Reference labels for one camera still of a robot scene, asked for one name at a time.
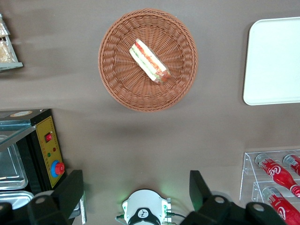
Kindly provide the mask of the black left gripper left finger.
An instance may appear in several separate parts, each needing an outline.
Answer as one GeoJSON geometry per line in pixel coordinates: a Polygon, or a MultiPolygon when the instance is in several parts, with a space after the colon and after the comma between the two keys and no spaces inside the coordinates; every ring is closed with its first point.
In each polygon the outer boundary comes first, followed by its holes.
{"type": "Polygon", "coordinates": [[[74,208],[83,190],[82,170],[73,170],[50,194],[40,193],[27,205],[32,225],[71,225],[74,208]]]}

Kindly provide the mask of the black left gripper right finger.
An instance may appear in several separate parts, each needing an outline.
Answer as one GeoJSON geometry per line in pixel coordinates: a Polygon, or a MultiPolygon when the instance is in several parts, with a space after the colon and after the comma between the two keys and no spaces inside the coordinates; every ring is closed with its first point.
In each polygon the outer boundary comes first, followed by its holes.
{"type": "Polygon", "coordinates": [[[194,208],[182,225],[284,225],[274,209],[264,203],[250,202],[245,208],[222,195],[213,195],[199,171],[191,170],[189,195],[194,208]]]}

